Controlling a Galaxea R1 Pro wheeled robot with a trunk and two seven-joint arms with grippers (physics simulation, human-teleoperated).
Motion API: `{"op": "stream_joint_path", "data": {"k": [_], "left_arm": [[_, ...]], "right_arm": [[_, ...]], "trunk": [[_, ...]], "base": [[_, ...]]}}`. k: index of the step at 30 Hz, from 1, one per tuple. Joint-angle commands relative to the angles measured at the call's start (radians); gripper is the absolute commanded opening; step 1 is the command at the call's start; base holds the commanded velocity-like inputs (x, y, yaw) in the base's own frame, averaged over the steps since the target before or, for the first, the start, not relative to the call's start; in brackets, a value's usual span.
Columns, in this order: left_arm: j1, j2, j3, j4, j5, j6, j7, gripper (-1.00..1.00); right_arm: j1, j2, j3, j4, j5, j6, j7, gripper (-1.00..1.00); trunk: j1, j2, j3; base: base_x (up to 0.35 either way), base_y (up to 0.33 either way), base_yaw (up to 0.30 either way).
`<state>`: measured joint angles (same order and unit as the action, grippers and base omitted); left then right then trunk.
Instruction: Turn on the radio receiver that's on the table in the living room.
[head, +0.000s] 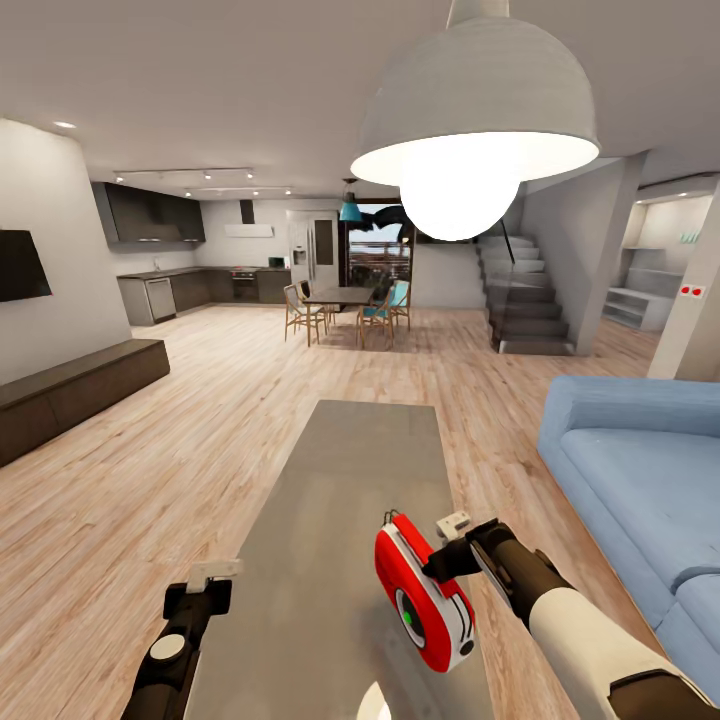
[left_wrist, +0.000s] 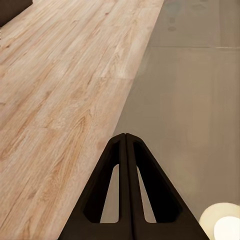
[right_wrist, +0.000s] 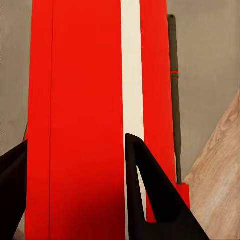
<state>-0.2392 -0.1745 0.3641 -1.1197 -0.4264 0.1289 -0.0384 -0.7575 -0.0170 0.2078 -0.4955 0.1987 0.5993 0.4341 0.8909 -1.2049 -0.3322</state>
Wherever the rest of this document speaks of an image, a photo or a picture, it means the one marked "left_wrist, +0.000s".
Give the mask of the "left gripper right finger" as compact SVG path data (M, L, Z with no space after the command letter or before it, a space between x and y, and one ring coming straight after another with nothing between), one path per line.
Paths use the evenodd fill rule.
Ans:
M210 240L144 141L125 140L133 240ZM156 223L145 220L137 167Z

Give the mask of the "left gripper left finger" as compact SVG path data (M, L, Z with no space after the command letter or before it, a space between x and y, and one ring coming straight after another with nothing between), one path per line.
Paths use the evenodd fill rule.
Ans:
M100 223L113 168L117 164L118 222ZM125 133L107 143L58 240L133 240Z

